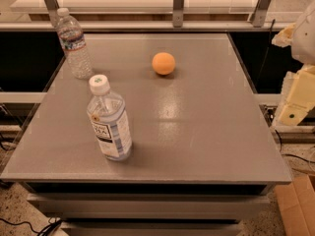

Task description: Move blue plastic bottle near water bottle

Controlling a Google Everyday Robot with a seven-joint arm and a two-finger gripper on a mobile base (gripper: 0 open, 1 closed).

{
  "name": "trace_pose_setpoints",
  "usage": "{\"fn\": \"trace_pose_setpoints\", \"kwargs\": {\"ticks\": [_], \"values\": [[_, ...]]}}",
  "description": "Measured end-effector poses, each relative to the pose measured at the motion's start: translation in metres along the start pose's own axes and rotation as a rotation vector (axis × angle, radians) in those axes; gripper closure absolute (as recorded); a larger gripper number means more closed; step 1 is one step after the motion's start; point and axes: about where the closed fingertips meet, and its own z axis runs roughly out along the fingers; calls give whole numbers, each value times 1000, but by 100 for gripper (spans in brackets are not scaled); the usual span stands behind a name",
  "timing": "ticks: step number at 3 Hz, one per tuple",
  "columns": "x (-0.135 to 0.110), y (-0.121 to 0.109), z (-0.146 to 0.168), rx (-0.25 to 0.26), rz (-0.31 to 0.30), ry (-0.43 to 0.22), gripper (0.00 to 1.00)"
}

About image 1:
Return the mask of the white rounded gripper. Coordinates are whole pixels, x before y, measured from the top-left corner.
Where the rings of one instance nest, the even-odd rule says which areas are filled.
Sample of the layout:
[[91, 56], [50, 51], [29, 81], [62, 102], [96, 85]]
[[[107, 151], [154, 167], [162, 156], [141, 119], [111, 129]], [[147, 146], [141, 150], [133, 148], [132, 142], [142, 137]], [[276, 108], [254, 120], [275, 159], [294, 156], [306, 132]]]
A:
[[272, 44], [291, 45], [291, 55], [303, 64], [296, 73], [287, 72], [283, 79], [281, 101], [274, 126], [297, 126], [315, 107], [315, 0], [292, 23], [277, 33]]

